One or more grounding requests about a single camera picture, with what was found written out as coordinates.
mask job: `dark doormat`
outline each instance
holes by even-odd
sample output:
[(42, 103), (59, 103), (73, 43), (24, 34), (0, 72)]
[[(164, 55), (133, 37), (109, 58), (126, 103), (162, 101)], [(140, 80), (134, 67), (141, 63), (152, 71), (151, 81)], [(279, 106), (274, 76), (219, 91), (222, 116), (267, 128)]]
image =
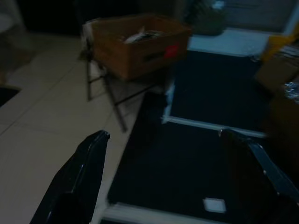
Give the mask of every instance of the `dark doormat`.
[(19, 90), (9, 87), (0, 87), (0, 107), (3, 106), (12, 97), (14, 97), (18, 92)]
[[(161, 124), (164, 98), (146, 94), (108, 194), (126, 203), (228, 223), (244, 223), (217, 131)], [(205, 198), (227, 212), (206, 211)]]
[(260, 130), (270, 97), (253, 78), (259, 66), (247, 57), (189, 51), (174, 67), (171, 116)]

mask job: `white sticker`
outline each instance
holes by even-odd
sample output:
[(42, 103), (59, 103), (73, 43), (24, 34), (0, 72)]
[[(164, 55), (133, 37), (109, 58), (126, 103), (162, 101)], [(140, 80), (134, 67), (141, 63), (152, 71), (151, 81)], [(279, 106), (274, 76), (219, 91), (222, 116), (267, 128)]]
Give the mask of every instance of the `white sticker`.
[(225, 201), (223, 199), (208, 198), (203, 199), (206, 211), (225, 213)]

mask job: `floor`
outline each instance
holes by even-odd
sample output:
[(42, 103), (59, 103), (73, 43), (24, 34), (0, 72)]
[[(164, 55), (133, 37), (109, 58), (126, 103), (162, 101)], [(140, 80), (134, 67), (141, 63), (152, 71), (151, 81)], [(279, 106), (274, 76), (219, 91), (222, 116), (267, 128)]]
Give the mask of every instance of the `floor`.
[[(79, 38), (21, 34), (11, 38), (33, 50), (34, 59), (8, 74), (21, 92), (0, 108), (0, 223), (29, 223), (53, 176), (88, 135), (110, 132), (104, 174), (92, 223), (99, 223), (105, 195), (132, 129), (142, 97), (121, 110), (129, 127), (122, 133), (101, 83), (97, 96), (85, 94), (85, 64), (78, 60)], [(129, 94), (116, 83), (118, 96)], [(130, 90), (140, 88), (130, 86)]]

